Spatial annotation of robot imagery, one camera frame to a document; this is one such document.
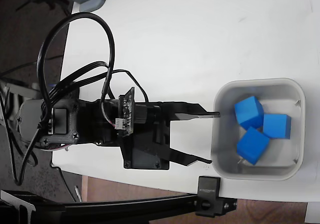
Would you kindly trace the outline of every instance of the dark floor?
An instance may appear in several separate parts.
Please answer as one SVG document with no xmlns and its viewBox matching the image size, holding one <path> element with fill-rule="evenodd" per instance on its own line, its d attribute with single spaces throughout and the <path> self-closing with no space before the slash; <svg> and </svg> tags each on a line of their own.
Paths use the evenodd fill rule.
<svg viewBox="0 0 320 224">
<path fill-rule="evenodd" d="M 59 6 L 50 10 L 45 3 L 31 3 L 25 8 L 15 11 L 25 0 L 0 0 L 0 73 L 23 63 L 35 61 L 39 48 L 49 30 L 65 17 Z M 52 42 L 47 57 L 64 53 L 67 27 L 62 30 Z M 48 84 L 59 81 L 62 59 L 46 63 L 46 79 Z M 36 67 L 20 69 L 8 78 L 23 81 L 29 85 L 37 82 Z M 69 202 L 66 188 L 57 170 L 49 167 L 51 153 L 35 151 L 39 165 L 27 167 L 24 183 L 21 187 L 14 184 L 10 168 L 8 144 L 5 130 L 0 126 L 0 190 L 24 190 L 43 196 L 53 201 Z M 17 166 L 21 159 L 16 156 Z M 81 186 L 81 176 L 65 173 L 66 181 L 74 191 L 73 186 Z"/>
</svg>

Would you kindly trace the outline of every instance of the gray container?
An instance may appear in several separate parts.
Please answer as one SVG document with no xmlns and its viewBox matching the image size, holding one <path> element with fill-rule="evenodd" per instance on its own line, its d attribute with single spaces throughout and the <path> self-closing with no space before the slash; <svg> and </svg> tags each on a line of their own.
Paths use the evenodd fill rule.
<svg viewBox="0 0 320 224">
<path fill-rule="evenodd" d="M 250 96 L 258 98 L 265 113 L 291 117 L 290 139 L 271 139 L 256 165 L 241 159 L 237 142 L 246 132 L 236 120 L 235 104 Z M 214 169 L 224 178 L 282 181 L 292 177 L 304 158 L 306 98 L 292 79 L 275 78 L 234 81 L 220 89 L 214 110 L 211 159 Z"/>
</svg>

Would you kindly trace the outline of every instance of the blue cube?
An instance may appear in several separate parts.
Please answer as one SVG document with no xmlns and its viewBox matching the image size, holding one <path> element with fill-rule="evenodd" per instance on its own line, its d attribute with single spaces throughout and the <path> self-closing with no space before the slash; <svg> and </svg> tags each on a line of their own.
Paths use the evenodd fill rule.
<svg viewBox="0 0 320 224">
<path fill-rule="evenodd" d="M 270 138 L 250 127 L 236 146 L 236 152 L 255 165 L 266 150 Z"/>
<path fill-rule="evenodd" d="M 270 138 L 290 139 L 291 117 L 286 114 L 265 114 L 263 133 Z"/>
<path fill-rule="evenodd" d="M 264 109 L 256 97 L 247 98 L 234 106 L 238 123 L 246 130 L 259 128 L 264 123 Z"/>
</svg>

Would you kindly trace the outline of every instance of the white table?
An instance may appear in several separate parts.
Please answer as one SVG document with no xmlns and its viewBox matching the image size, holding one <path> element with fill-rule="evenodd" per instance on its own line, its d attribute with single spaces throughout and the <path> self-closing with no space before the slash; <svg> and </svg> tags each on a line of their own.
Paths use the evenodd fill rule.
<svg viewBox="0 0 320 224">
<path fill-rule="evenodd" d="M 303 164 L 282 182 L 222 179 L 220 195 L 239 199 L 320 202 L 320 2 L 318 0 L 106 0 L 95 13 L 111 27 L 115 68 L 130 70 L 150 101 L 199 103 L 212 111 L 218 90 L 233 80 L 288 77 L 306 96 Z M 62 76 L 109 59 L 107 37 L 92 20 L 69 26 Z M 97 69 L 89 77 L 105 71 Z M 133 83 L 112 77 L 114 94 Z M 100 98 L 102 81 L 80 98 Z M 136 101 L 143 101 L 139 91 Z M 171 123 L 172 148 L 210 158 L 212 120 Z M 170 164 L 168 171 L 125 170 L 119 148 L 74 145 L 53 163 L 82 175 L 165 190 L 196 193 L 198 176 L 219 175 L 211 165 Z"/>
</svg>

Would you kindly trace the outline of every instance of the black bracket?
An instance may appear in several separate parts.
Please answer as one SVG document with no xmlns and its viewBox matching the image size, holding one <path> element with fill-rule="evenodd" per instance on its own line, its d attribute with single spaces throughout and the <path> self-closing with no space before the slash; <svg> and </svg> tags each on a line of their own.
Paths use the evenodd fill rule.
<svg viewBox="0 0 320 224">
<path fill-rule="evenodd" d="M 214 218 L 237 209 L 237 199 L 220 198 L 220 178 L 199 177 L 195 214 Z"/>
<path fill-rule="evenodd" d="M 198 194 L 119 202 L 55 203 L 29 192 L 1 191 L 0 214 L 12 224 L 127 224 L 195 212 L 222 216 L 237 208 L 237 200 L 220 198 L 220 178 L 199 177 Z"/>
</svg>

